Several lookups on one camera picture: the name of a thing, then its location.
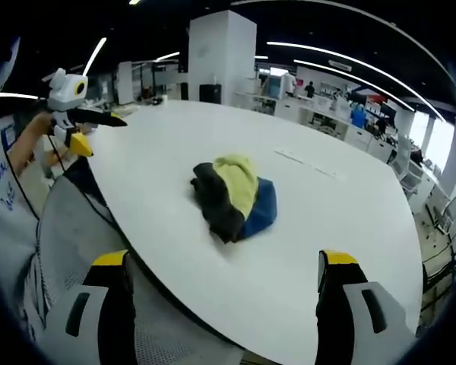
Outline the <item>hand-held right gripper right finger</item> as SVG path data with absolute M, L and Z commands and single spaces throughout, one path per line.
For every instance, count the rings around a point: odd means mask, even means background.
M 404 308 L 345 252 L 318 254 L 317 364 L 396 364 L 415 342 Z

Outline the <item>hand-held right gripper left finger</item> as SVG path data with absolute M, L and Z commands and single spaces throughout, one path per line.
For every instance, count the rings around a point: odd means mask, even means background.
M 128 250 L 99 256 L 52 306 L 41 351 L 52 364 L 136 364 Z

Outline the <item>person's left hand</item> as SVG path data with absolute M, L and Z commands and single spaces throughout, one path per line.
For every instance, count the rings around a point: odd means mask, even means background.
M 53 133 L 54 125 L 53 115 L 45 111 L 35 115 L 30 122 L 33 133 L 38 136 Z

